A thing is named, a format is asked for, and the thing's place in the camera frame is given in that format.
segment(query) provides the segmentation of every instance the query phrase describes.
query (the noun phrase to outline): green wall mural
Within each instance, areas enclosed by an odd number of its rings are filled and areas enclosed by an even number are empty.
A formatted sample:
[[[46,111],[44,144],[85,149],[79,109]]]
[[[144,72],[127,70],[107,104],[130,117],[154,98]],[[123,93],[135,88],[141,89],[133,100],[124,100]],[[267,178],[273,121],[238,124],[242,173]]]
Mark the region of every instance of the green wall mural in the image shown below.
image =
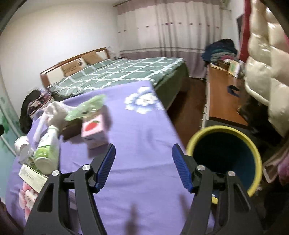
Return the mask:
[[[15,160],[14,142],[23,136],[19,118],[7,96],[0,71],[0,124],[4,134],[0,137],[0,197],[5,200],[6,186]]]

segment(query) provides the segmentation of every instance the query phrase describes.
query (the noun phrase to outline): flower print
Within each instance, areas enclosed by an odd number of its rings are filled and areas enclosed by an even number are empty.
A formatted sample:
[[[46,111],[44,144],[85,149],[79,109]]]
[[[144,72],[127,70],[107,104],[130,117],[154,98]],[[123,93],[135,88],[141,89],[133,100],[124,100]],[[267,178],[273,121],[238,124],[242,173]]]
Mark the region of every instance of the flower print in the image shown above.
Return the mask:
[[[153,109],[164,109],[161,101],[157,98],[150,87],[140,87],[137,93],[125,98],[125,109],[135,110],[137,113],[146,114]]]
[[[19,205],[24,209],[24,217],[27,221],[31,209],[35,203],[38,193],[35,192],[28,184],[23,182],[22,189],[19,190]]]

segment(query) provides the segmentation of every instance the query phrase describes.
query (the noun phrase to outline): pink flower pattern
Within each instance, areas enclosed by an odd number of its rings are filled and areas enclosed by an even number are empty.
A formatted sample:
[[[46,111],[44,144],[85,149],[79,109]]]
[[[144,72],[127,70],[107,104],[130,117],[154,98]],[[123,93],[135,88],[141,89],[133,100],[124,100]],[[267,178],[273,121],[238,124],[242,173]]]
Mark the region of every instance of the pink flower pattern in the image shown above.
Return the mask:
[[[31,209],[35,203],[38,193],[35,192],[28,184],[23,182],[22,189],[19,190],[19,205],[24,209],[25,220],[28,220]]]

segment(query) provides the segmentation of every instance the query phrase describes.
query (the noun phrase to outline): yellow trash bin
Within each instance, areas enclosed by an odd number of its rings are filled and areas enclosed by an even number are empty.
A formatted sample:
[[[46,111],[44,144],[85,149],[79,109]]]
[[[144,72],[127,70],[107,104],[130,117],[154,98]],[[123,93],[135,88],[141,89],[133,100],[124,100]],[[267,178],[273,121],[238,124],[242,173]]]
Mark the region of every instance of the yellow trash bin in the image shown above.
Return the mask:
[[[262,161],[255,144],[244,133],[227,126],[210,126],[190,139],[187,155],[212,172],[232,170],[240,178],[248,195],[256,191],[262,177]],[[212,203],[218,199],[212,197]]]

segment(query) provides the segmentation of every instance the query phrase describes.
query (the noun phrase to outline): dark blue clothing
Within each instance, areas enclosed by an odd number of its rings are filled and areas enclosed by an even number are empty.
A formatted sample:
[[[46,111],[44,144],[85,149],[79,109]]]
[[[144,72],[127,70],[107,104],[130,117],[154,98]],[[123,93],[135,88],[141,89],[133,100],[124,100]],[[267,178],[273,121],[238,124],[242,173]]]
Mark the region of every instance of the dark blue clothing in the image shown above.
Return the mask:
[[[210,63],[212,54],[216,52],[232,52],[236,55],[238,51],[231,39],[221,39],[206,46],[205,52],[202,54],[203,60]]]

